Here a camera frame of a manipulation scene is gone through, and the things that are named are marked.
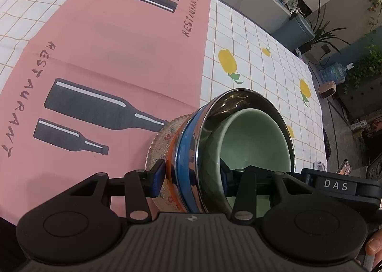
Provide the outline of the person's right hand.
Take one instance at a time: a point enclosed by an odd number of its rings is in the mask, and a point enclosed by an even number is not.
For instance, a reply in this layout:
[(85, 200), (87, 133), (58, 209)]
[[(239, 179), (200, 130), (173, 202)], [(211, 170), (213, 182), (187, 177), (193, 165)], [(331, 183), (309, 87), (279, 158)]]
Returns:
[(361, 249), (356, 262), (365, 271), (381, 271), (381, 229), (376, 231)]

